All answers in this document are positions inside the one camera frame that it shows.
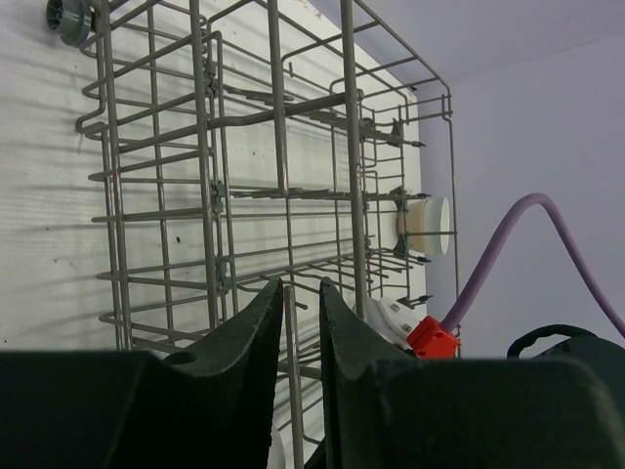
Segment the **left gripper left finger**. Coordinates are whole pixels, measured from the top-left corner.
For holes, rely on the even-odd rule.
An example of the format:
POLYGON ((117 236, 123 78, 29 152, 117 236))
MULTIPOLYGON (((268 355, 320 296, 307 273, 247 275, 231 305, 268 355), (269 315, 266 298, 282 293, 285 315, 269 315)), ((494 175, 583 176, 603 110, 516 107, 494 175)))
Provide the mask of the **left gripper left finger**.
POLYGON ((264 468, 283 313, 274 278, 241 312, 160 359, 5 352, 5 468, 264 468))

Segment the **beige ceramic bowl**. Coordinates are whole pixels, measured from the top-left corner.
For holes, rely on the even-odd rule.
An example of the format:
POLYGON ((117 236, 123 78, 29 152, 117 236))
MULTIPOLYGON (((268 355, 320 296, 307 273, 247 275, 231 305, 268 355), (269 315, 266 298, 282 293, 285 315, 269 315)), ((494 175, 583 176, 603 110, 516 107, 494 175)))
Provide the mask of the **beige ceramic bowl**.
POLYGON ((420 235, 424 230, 423 217, 425 200, 417 200, 409 204, 396 203, 396 234, 395 252, 404 256, 409 250, 426 253, 426 237, 420 235))

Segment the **white bowl front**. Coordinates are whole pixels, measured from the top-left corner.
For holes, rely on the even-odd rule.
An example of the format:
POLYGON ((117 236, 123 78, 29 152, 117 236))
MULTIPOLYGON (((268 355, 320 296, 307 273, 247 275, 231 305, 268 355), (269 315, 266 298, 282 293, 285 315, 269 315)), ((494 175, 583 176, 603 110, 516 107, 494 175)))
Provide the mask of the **white bowl front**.
POLYGON ((285 469, 286 468, 286 456, 284 450, 284 444, 281 439, 279 431, 275 428, 271 428, 271 445, 267 463, 268 469, 285 469))

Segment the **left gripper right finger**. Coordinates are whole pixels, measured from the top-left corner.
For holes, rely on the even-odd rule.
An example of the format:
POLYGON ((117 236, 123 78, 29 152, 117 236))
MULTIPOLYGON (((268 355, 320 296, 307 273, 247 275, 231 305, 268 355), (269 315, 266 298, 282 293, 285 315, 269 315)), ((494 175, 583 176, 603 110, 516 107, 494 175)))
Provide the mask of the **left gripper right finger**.
POLYGON ((624 423, 576 361, 421 360, 319 286, 330 468, 620 468, 624 423))

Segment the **grey wire dish rack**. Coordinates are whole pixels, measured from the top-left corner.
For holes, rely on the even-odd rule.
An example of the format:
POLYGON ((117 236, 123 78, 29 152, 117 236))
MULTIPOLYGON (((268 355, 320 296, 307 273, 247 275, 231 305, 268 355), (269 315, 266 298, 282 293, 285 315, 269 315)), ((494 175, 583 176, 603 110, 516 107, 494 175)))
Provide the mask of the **grey wire dish rack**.
POLYGON ((317 286, 428 312, 427 264, 395 252, 396 203, 422 187, 419 127, 448 85, 362 1, 334 24, 307 1, 51 1, 46 23, 95 63, 76 132, 102 165, 111 309, 122 351, 181 351, 278 277, 274 424, 286 466, 323 437, 317 286))

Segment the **white bowl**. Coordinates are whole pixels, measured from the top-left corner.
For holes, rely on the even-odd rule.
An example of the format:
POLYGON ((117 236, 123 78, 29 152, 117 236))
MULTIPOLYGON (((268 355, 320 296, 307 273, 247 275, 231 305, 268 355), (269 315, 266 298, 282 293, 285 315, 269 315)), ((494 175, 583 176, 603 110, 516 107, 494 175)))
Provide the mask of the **white bowl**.
POLYGON ((430 197, 424 200, 421 236, 424 253, 444 255, 450 237, 450 209, 446 197, 430 197))
POLYGON ((284 450, 284 444, 281 439, 279 431, 275 428, 271 428, 271 445, 267 463, 268 469, 285 469, 286 468, 286 456, 284 450))

